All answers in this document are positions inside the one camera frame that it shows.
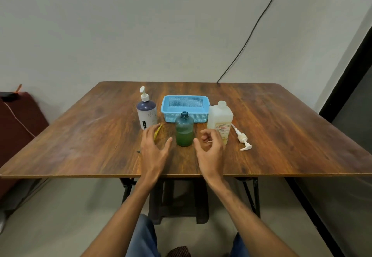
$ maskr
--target yellow label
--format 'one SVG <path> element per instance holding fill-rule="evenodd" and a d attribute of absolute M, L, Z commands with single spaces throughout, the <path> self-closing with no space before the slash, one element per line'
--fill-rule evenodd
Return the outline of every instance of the yellow label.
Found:
<path fill-rule="evenodd" d="M 220 132 L 224 145 L 227 144 L 231 123 L 216 123 L 215 129 Z"/>

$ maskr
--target bottle label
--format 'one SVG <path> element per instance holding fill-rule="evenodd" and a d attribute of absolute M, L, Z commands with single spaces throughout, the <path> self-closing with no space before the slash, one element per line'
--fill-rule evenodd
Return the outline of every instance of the bottle label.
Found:
<path fill-rule="evenodd" d="M 216 123 L 215 129 L 220 132 L 224 145 L 227 144 L 231 123 Z"/>
<path fill-rule="evenodd" d="M 148 127 L 151 127 L 152 125 L 156 125 L 158 123 L 157 117 L 156 117 L 156 107 L 148 111 L 141 111 L 137 109 L 137 112 L 138 112 L 139 123 L 143 130 L 145 130 Z"/>

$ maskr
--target forearm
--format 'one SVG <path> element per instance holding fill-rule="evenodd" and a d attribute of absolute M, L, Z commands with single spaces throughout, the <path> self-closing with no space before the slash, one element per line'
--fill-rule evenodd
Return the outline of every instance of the forearm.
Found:
<path fill-rule="evenodd" d="M 297 256 L 235 195 L 225 180 L 209 183 L 234 222 L 249 254 L 258 256 Z"/>
<path fill-rule="evenodd" d="M 123 205 L 81 256 L 125 256 L 138 217 L 151 188 L 151 183 L 147 182 L 144 178 L 140 178 L 134 192 L 125 200 Z"/>

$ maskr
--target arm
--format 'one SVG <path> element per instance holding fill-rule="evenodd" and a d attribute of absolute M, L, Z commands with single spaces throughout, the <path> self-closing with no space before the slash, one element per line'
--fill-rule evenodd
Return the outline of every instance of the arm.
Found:
<path fill-rule="evenodd" d="M 172 138 L 170 137 L 165 143 L 163 150 L 159 150 L 156 147 L 154 133 L 159 125 L 151 126 L 143 131 L 141 142 L 142 175 L 137 181 L 133 194 L 125 200 L 123 205 L 81 255 L 82 257 L 125 256 L 142 207 L 164 169 L 165 160 L 171 146 Z"/>
<path fill-rule="evenodd" d="M 202 130 L 202 133 L 205 145 L 212 145 L 212 147 L 205 152 L 199 140 L 194 139 L 200 171 L 228 211 L 250 255 L 253 257 L 296 257 L 297 255 L 240 201 L 224 180 L 223 153 L 225 146 L 221 134 L 216 130 Z"/>

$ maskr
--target green glass bottle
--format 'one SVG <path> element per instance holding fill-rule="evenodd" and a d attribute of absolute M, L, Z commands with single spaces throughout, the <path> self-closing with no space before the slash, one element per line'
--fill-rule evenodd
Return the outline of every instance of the green glass bottle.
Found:
<path fill-rule="evenodd" d="M 187 112 L 176 118 L 176 142 L 179 146 L 190 146 L 194 139 L 194 119 Z"/>

